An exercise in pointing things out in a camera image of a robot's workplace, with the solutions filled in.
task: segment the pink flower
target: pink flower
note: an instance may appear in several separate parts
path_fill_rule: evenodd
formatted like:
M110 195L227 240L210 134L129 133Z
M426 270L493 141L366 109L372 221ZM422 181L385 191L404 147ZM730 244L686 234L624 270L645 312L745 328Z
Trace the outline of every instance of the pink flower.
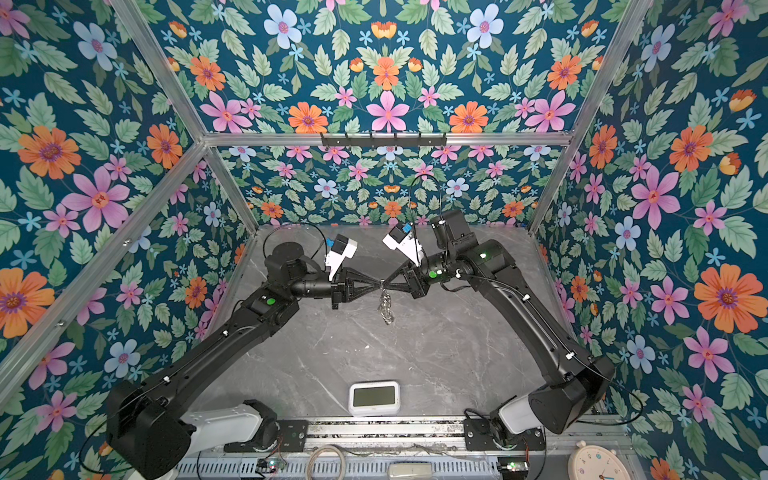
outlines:
M110 188L109 173L107 169L99 167L94 173L96 185L85 176L72 175L74 184L85 195L69 194L64 197L61 204L71 210L88 209L83 217L83 227L86 232L97 230L101 226L101 218L112 228L118 228L128 218L128 210L117 203L117 200L128 198L130 190L124 185L115 185Z
M200 180L205 180L208 178L208 175L205 173L205 169L208 167L208 164L205 163L205 160L201 160L197 162L197 165L194 166L194 170L192 171L192 180L194 180L195 184L199 184Z
M489 163L488 169L485 172L490 175L491 178L500 177L504 174L504 165L502 165L502 161L498 161L495 164Z
M280 162L277 165L277 171L280 172L281 177L285 177L288 180L293 178L293 175L296 175L296 171L293 169L293 165L285 165L285 162Z
M533 100L523 98L522 102L515 105L515 109L517 110L515 112L516 117L520 117L522 115L523 118L528 118L528 114L532 114L536 111L535 102Z
M539 113L537 115L531 115L531 117L525 121L525 124L529 127L538 125L536 131L543 132L549 131L549 127L552 126L552 130L559 131L565 128L565 121L560 118L562 115L570 114L575 108L575 104L565 104L565 90L560 90L552 97L552 102L549 103L543 98L536 100L535 108Z
M568 297L568 294L565 292L564 289L555 289L555 291L558 293L558 296L560 297L560 304L563 306L563 311L565 312L565 318L568 319L568 322L576 323L576 317L574 316L574 313L571 312L571 309L573 309L574 305L576 304L576 300L573 299L573 297Z
M114 155L110 155L109 163L104 164L104 168L112 172L109 175L112 180L117 180L119 178L121 182L125 182L128 179L126 175L134 173L134 171L126 167L125 164L125 157L117 158Z
M635 308L637 301L642 300L643 296L640 295L638 290L640 289L640 282L632 283L631 280L624 279L624 285L619 287L619 290L624 294L624 298L621 300L623 303L629 303L629 306Z
M43 212L43 216L50 220L45 229L49 232L58 230L58 234L63 238L69 237L69 230L80 230L80 225L74 221L78 217L78 212L67 212L62 204L56 206L55 212L53 210Z
M578 334L581 338L584 339L584 343L589 345L592 343L592 332L589 331L589 327L584 325L581 327L581 333Z
M29 388L36 390L42 385L45 378L48 377L48 372L51 372L51 375L64 375L67 372L67 363L59 359L72 353L73 349L74 343L67 342L48 352L48 355L43 357L35 371L29 376Z
M677 178L680 176L677 172L664 175L659 182L659 170L656 167L648 169L646 176L647 187L644 185L634 185L632 195L638 200L642 200L632 211L633 218L643 218L648 214L648 224L650 228L656 230L661 223L661 212L659 208L671 214L680 209L680 203L672 195L664 195L677 185Z
M601 185L602 182L603 174L598 174L596 177L594 174L589 174L589 184L584 185L584 191L587 192L587 203L598 204L600 195L605 192L605 186Z
M261 112L259 111L261 110L261 105L254 104L253 100L251 100L250 98L247 101L240 100L240 106L241 106L240 113L248 114L248 118L250 118L251 120L253 120L254 118L261 118Z
M740 20L744 15L750 12L750 8L744 5L743 0L723 0L723 11L715 13L708 20L710 25L715 28L710 31L710 40L722 33L723 37L730 35L733 30L733 21Z
M715 339L710 343L710 334L701 326L696 330L696 337L699 339L698 342L692 337L683 339L685 346L696 352L688 357L688 365L695 369L704 365L704 373L712 382L717 381L717 369L725 373L736 371L729 359L720 356L728 350L727 340Z
M419 177L434 177L435 176L435 172L432 171L433 168L434 167L432 165L429 165L427 167L427 164L422 162L422 164L419 165L418 167L414 168L413 171L416 172L416 178L419 178Z
M683 407L694 412L697 422L701 423L703 419L714 422L715 415L710 409L715 406L715 401L708 396L702 397L701 387L698 384L694 385L693 391L686 386L683 387L683 393L688 397L683 400Z
M189 189L190 188L185 184L179 185L176 191L173 192L173 194L171 194L170 196L170 204L175 205L176 202L183 204L185 201L187 201L187 199L184 198L184 193L187 192Z
M362 166L358 161L354 167L349 168L349 176L355 177L355 180L359 181L361 178L368 178L367 168Z
M323 160L331 161L336 165L341 164L342 158L349 158L349 152L344 150L344 147L320 147L320 151L324 151Z
M589 233L590 235L594 235L596 231L598 231L598 218L595 215L592 214L592 212L587 215L587 218L584 219L584 231Z
M715 208L715 200L707 202L707 209L697 208L696 215L699 217L694 222L694 227L704 228L704 233L709 236L712 233L712 227L718 230L725 227L725 222L720 218L728 211L725 207Z
M11 10L13 8L12 0L0 0L0 33L11 35L16 33L24 38L29 38L29 32L22 23L29 22L27 14L20 10Z
M309 152L310 146L305 145L303 147L288 147L288 158L296 158L300 164L304 163L305 158L312 158L312 154Z
M440 163L445 165L445 163L450 160L456 160L458 158L458 155L456 154L457 151L459 151L461 147L458 145L445 145L440 150L435 150L432 152L432 158L439 158Z
M35 410L35 413L42 417L35 432L40 433L48 428L49 425L54 432L61 430L61 426L64 425L64 419L68 419L78 412L76 407L70 406L77 397L77 393L70 393L65 398L61 390L56 390L56 393L51 397L51 405L39 406Z
M645 180L646 170L650 168L650 162L647 161L648 157L643 155L640 158L634 158L634 165L629 169L629 173L633 174L632 180L637 181L638 178Z
M171 215L170 220L173 222L170 229L176 232L176 235L179 237L189 231L190 228L187 224L190 223L190 221L188 218L184 218L184 214Z
M352 88L344 89L339 87L339 92L336 94L336 100L339 101L339 106L346 105L352 108L352 103L357 101L357 97L352 94Z
M379 117L373 121L371 130L380 131L386 127L387 133L392 133L392 129L403 131L406 129L406 123L400 118L408 113L411 108L406 104L395 105L395 95L389 90L384 90L381 97L381 106L371 104L366 107L368 113L374 117Z
M477 157L477 161L483 161L486 157L493 157L493 145L475 145L469 152L470 157Z
M101 300L104 298L104 295L107 294L107 289L100 286L96 289L91 299L88 301L88 303L83 307L82 310L78 313L78 323L80 325L85 325L85 323L88 321L88 319L91 318L91 314L100 315L104 313L104 304L102 302L97 302L96 300Z
M435 91L435 87L429 87L429 90L422 88L422 96L419 97L419 101L424 103L424 108L427 108L429 105L437 105L438 98L440 98L440 94Z
M339 5L346 5L346 0L326 0L326 7L333 12L333 9L336 7L336 4Z
M584 166L585 163L587 163L587 154L576 154L576 157L568 165L571 168L571 180L575 180L576 183L581 181L581 175L587 173L587 168Z
M675 313L682 318L688 318L690 316L688 309L680 303L688 297L688 289L681 286L673 291L672 279L670 277L665 278L662 285L664 286L663 290L658 285L650 286L651 293L660 299L654 301L650 308L654 312L663 310L664 319L667 321L667 325L672 325L674 323Z
M440 7L440 0L420 0L420 2L422 5L427 5L429 3L429 6L431 6L432 10L435 12L437 12L437 9Z
M134 305L138 305L139 304L139 302L140 302L139 296L142 294L142 292L144 292L144 289L143 288L139 288L136 285L136 282L131 282L131 285L126 285L125 283L120 285L120 291L122 293L120 295L118 295L116 300L118 302L122 302L123 303L123 308L127 310L127 309L131 308L131 304L132 303Z
M224 100L213 92L208 94L208 100L213 105L202 104L200 109L206 115L216 118L214 120L214 129L216 131L225 131L229 128L230 132L239 134L242 132L240 127L250 127L253 125L250 120L242 115L238 115L240 113L240 101L230 100L227 102L227 106L224 106Z

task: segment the aluminum frame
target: aluminum frame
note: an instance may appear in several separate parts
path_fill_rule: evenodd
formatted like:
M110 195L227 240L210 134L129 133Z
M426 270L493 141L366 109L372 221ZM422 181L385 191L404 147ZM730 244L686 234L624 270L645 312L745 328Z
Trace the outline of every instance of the aluminum frame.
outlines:
M40 320L8 352L0 363L0 411L40 363L40 359L56 345L61 334L90 301L94 291L120 263L132 240L141 236L171 194L192 174L204 152L202 143L194 143L187 149L178 163L80 270Z
M589 89L589 93L587 93L587 97L584 99L584 103L581 104L581 108L576 116L574 127L571 131L573 139L565 148L565 151L560 154L558 162L549 176L549 181L538 198L538 207L536 207L534 216L528 225L528 231L531 234L536 235L547 210L553 204L558 189L568 173L568 165L578 153L581 144L584 143L587 130L592 124L598 108L603 103L603 98L608 93L608 89L611 88L621 62L624 61L624 57L629 51L632 39L637 34L637 30L642 26L643 19L652 4L653 0L630 0L630 4L624 10L624 16L619 21L611 43L608 45L608 50L605 52L603 64L598 74L595 75L592 87Z

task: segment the orange flower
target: orange flower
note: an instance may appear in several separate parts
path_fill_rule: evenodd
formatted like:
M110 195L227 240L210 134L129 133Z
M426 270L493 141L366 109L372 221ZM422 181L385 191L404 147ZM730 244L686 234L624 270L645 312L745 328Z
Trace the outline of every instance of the orange flower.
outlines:
M680 480L680 476L666 460L654 458L650 463L650 474L654 480Z
M397 24L394 22L374 22L371 24L371 31L376 38L392 38L397 32Z
M152 125L149 127L150 137L147 137L147 146L152 149L154 161L163 164L163 168L170 170L181 156L181 145L176 132L170 131L166 124Z
M605 168L614 157L614 148L618 145L615 137L616 129L613 126L603 125L599 132L592 137L592 146L589 147L589 163L592 167Z
M587 283L584 282L584 279L579 275L575 276L571 281L571 293L574 294L574 299L577 302L582 303L587 299L588 292L589 287L587 286Z
M596 20L590 20L585 23L584 26L581 27L581 36L588 37L589 35L592 35L594 31L598 29L599 24L600 22L597 22Z
M35 325L45 313L42 306L54 300L52 288L43 288L48 282L37 272L24 277L20 268L0 270L0 328L7 339L27 333L27 323Z
M261 204L261 210L269 218L280 218L283 216L283 208L280 205L273 204L272 202L264 202Z
M244 252L245 252L245 243L241 243L235 249L235 265L240 263L240 259L243 258L243 253Z
M757 321L752 315L768 315L768 300L753 295L763 291L763 284L754 273L741 275L736 265L724 263L718 273L710 267L701 274L704 283L697 283L694 296L699 303L699 312L707 319L715 319L715 328L725 333L733 333L733 324L748 333L757 328Z
M739 90L730 98L728 107L731 111L740 111L749 107L757 99L757 95L751 90Z
M186 38L187 37L187 27L183 26L181 23L176 22L175 20L168 24L168 27L170 30L176 34L178 38Z
M316 105L310 107L310 104L300 101L299 106L291 107L288 113L291 114L288 123L296 128L298 134L324 134L328 131L328 118L321 115L322 112Z
M392 87L398 84L400 80L397 75L400 73L400 67L395 65L392 57L381 57L379 64L373 67L374 80L384 90L392 90Z
M731 152L720 160L720 171L726 175L735 175L741 169L739 154Z
M184 299L184 302L189 305L190 308L197 308L203 304L205 294L208 293L206 283L207 282L203 280L202 276L193 278L190 281L190 285L186 290L187 298Z
M479 134L482 127L488 124L488 117L485 116L487 113L488 110L483 106L478 107L476 101L469 101L466 106L459 105L449 120L453 125L451 131L455 134Z
M72 165L80 164L80 155L75 153L80 147L58 128L50 131L47 127L35 127L34 135L24 134L18 142L24 147L18 156L22 162L32 164L29 170L41 177L47 174L53 180L60 180L64 174L74 172Z
M192 66L190 66L192 75L196 75L197 83L203 85L208 90L216 91L224 89L224 82L227 79L221 73L221 67L216 62L208 61L207 57L192 57Z
M424 65L422 65L422 61L418 58L411 58L408 60L408 69L413 73L421 71L422 68L424 68Z
M524 209L525 205L523 205L522 202L511 202L504 205L503 212L505 217L516 217L519 214L522 214Z
M707 148L712 144L712 134L704 133L707 127L697 125L696 128L686 128L680 133L680 138L675 138L672 142L670 163L674 169L683 172L688 169L689 172L699 167L699 162L705 161L712 152Z
M360 57L353 59L349 63L349 69L351 71L361 72L363 67L364 67L364 65L363 65L362 59Z
M565 55L561 61L556 61L552 65L552 71L547 75L549 87L553 90L565 90L565 88L576 81L576 75L581 73L581 59Z
M402 209L402 207L400 207L400 204L398 204L397 202L389 202L384 207L384 213L394 218L400 215L400 209Z

